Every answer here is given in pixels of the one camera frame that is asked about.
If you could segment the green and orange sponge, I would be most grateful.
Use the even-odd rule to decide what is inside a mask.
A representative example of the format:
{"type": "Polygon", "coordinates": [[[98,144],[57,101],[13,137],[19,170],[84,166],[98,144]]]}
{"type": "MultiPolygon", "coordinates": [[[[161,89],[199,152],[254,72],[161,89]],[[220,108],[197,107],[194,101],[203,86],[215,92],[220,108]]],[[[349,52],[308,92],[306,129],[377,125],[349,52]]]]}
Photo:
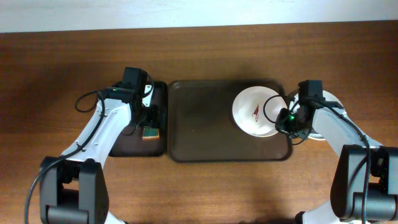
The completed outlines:
{"type": "Polygon", "coordinates": [[[144,127],[142,130],[143,140],[155,140],[160,138],[160,132],[158,128],[144,127]]]}

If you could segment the cream plate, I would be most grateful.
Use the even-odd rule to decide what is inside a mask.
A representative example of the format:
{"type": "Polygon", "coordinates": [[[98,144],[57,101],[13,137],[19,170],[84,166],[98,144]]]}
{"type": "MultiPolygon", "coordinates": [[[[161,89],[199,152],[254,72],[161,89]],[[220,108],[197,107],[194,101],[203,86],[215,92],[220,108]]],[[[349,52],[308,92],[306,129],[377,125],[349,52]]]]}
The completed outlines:
{"type": "MultiPolygon", "coordinates": [[[[292,98],[293,100],[290,101],[289,103],[289,109],[291,109],[293,107],[293,105],[298,101],[299,99],[299,91],[295,90],[291,93],[288,94],[288,97],[292,98]]],[[[342,102],[333,94],[331,94],[328,91],[323,90],[323,97],[327,100],[327,101],[336,101],[338,102],[340,105],[343,105],[342,102]]],[[[312,140],[316,140],[316,141],[325,141],[325,138],[317,133],[314,129],[311,131],[311,133],[308,136],[309,139],[312,140]]]]}

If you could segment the white plate with red stain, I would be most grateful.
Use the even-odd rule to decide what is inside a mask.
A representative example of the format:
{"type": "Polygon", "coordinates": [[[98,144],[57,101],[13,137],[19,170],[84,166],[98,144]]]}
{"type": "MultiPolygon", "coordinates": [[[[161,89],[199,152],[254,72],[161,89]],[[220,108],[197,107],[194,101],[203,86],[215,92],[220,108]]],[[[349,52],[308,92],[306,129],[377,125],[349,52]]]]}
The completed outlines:
{"type": "Polygon", "coordinates": [[[268,138],[278,133],[273,121],[286,102],[268,87],[251,86],[241,91],[233,101],[234,122],[246,134],[268,138]]]}

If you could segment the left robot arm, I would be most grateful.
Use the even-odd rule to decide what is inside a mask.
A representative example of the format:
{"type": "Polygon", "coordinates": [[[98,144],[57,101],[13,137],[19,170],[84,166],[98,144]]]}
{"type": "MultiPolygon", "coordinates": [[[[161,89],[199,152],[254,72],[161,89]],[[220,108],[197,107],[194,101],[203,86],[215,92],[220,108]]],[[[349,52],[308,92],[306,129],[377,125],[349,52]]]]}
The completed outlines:
{"type": "Polygon", "coordinates": [[[93,116],[59,157],[46,157],[34,180],[40,186],[42,223],[121,223],[109,211],[103,167],[108,156],[158,156],[164,151],[167,105],[153,104],[163,83],[134,67],[123,79],[94,91],[93,116]]]}

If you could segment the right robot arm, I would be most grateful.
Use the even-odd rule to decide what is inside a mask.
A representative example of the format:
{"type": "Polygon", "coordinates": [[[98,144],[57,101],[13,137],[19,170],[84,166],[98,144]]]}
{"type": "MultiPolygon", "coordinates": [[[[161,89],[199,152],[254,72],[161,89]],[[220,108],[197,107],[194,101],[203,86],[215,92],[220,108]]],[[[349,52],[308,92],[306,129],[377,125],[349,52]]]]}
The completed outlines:
{"type": "Polygon", "coordinates": [[[275,128],[291,139],[320,134],[339,157],[330,200],[300,212],[296,223],[380,223],[397,220],[397,148],[371,139],[338,101],[323,96],[320,80],[298,84],[291,108],[281,109],[275,128]]]}

